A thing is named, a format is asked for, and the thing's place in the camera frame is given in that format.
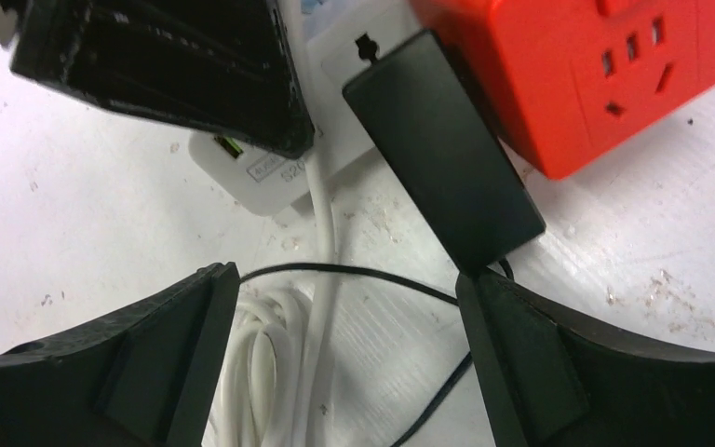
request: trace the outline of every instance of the black power brick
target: black power brick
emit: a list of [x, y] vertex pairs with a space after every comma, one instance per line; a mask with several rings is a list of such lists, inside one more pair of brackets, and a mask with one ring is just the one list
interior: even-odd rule
[[456, 266], [478, 273], [545, 224], [431, 31], [375, 62], [344, 97]]

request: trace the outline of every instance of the yellow usb port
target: yellow usb port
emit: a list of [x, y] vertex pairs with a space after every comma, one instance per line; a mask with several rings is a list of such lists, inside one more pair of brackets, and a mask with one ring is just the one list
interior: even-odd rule
[[234, 160], [238, 159], [239, 156], [245, 154], [245, 151], [239, 147], [234, 140], [229, 137], [223, 137], [222, 135], [215, 135], [213, 137], [216, 143], [218, 143], [224, 151], [226, 151]]

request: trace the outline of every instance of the adapter plug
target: adapter plug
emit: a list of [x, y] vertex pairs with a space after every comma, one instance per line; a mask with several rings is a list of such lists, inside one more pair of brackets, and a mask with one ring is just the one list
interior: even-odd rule
[[715, 0], [411, 0], [512, 147], [564, 178], [715, 85]]

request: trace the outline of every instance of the white cable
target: white cable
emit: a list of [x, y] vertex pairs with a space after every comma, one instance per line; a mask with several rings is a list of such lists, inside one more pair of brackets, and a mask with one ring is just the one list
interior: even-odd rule
[[[305, 104], [316, 124], [321, 104], [311, 77], [301, 0], [279, 4]], [[335, 229], [321, 159], [328, 149], [317, 129], [305, 172], [317, 225], [317, 260], [332, 264]], [[308, 303], [282, 292], [238, 304], [244, 317], [229, 339], [209, 419], [219, 447], [305, 447], [311, 393], [334, 300], [335, 277], [319, 275], [310, 318]]]

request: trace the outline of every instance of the scratched white surface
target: scratched white surface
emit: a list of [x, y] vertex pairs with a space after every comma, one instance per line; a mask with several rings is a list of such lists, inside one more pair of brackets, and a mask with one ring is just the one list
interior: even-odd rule
[[[304, 203], [252, 216], [189, 159], [186, 130], [107, 115], [7, 64], [0, 51], [0, 352], [202, 265], [247, 272], [312, 256]], [[568, 181], [525, 166], [549, 227], [511, 256], [521, 283], [634, 332], [715, 350], [715, 89]], [[342, 262], [452, 291], [452, 263], [377, 154], [333, 181], [333, 206]], [[293, 279], [309, 291], [308, 278], [246, 292]], [[317, 421], [327, 445], [389, 445], [466, 352], [464, 329], [455, 309], [391, 285], [345, 279], [339, 296], [332, 392], [317, 399]], [[471, 373], [409, 445], [490, 436]]]

